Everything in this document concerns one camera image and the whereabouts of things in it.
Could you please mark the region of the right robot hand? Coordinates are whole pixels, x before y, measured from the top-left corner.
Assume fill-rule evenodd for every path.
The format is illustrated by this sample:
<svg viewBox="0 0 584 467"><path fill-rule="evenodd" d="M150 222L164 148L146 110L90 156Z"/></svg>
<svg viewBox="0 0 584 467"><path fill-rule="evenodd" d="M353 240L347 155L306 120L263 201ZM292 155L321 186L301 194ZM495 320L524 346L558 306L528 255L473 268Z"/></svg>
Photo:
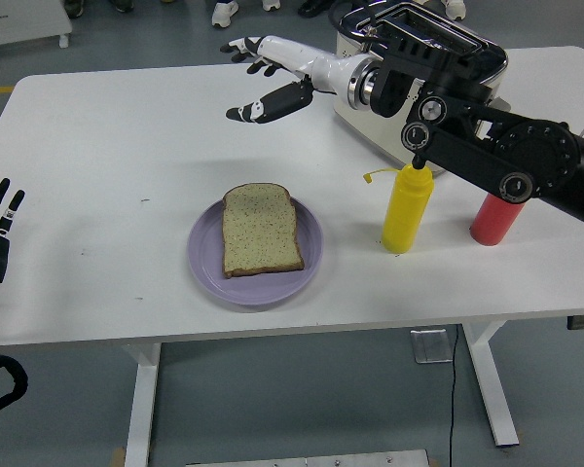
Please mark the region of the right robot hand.
<svg viewBox="0 0 584 467"><path fill-rule="evenodd" d="M271 77L281 69L297 77L252 103L229 109L226 117L232 121L266 124L279 120L309 106L316 91L335 94L354 110L369 108L365 83L378 65L369 54L338 57L277 36L235 39L221 51L230 54L234 63L250 59L249 74L262 71Z"/></svg>

